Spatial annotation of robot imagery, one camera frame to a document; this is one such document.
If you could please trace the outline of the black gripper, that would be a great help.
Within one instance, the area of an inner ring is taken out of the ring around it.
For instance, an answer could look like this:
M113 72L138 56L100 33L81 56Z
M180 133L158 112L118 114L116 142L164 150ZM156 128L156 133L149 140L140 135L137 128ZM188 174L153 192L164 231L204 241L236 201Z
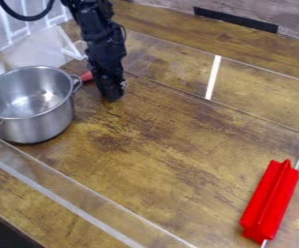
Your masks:
M124 95L121 60L126 55L124 41L101 40L86 43L88 68L102 97L114 102Z

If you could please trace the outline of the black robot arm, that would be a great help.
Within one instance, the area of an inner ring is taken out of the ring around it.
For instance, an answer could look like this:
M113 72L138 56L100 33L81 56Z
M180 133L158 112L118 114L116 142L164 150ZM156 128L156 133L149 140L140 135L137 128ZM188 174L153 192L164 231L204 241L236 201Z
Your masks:
M101 95L110 102L124 94L121 59L126 55L122 27L110 19L108 0L61 0L80 28L85 55Z

